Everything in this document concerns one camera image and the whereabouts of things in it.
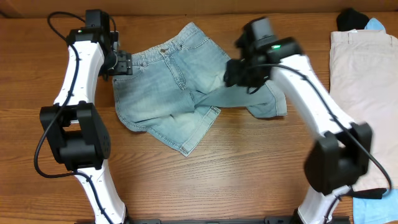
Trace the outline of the light blue denim shorts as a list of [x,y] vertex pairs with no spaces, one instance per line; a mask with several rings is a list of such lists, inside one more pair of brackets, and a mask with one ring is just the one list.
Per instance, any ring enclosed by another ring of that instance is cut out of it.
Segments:
[[285,95],[271,81],[252,95],[242,86],[227,87],[223,76],[229,59],[188,23],[165,43],[132,55],[132,75],[113,78],[119,120],[188,156],[222,108],[245,107],[255,118],[287,114]]

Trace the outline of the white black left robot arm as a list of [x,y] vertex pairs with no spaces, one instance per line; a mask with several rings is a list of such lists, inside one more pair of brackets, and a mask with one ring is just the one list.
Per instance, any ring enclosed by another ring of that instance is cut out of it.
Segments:
[[[87,10],[82,22],[83,27],[62,38],[69,52],[67,71],[53,105],[40,110],[44,133],[35,150],[34,167],[48,179],[74,176],[94,211],[93,223],[132,223],[109,170],[111,138],[95,108],[98,78],[132,75],[131,55],[119,49],[119,32],[107,12]],[[44,142],[66,173],[46,174],[40,169]]]

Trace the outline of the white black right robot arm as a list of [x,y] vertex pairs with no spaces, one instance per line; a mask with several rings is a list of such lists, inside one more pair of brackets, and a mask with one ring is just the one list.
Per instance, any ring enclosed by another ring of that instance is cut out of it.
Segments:
[[266,17],[248,22],[236,41],[240,58],[226,66],[227,87],[245,86],[253,94],[273,82],[287,96],[309,128],[314,145],[304,163],[310,185],[302,204],[287,217],[266,223],[349,223],[333,212],[368,171],[372,130],[357,124],[331,98],[310,60],[293,37],[278,39]]

